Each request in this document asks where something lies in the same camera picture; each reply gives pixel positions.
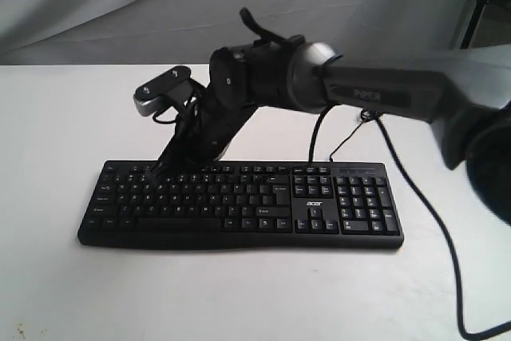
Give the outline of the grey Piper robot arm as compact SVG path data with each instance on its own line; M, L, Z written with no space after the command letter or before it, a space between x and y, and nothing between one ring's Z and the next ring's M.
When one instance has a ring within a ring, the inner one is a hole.
M510 220L510 48L353 58L295 36L215 50L202 85L179 65L139 86L142 116L176 110L175 131L153 166L163 177L222 157L261 107L321 114L336 105L424 121L448 169L466 166L472 189Z

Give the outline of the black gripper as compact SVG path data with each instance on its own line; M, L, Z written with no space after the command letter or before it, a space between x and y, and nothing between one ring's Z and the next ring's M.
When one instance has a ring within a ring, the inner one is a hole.
M232 139L256 111L254 102L224 104L210 85L198 103L196 116L187 128L177 125L174 134L147 173L160 181L179 173L195 172L220 159Z

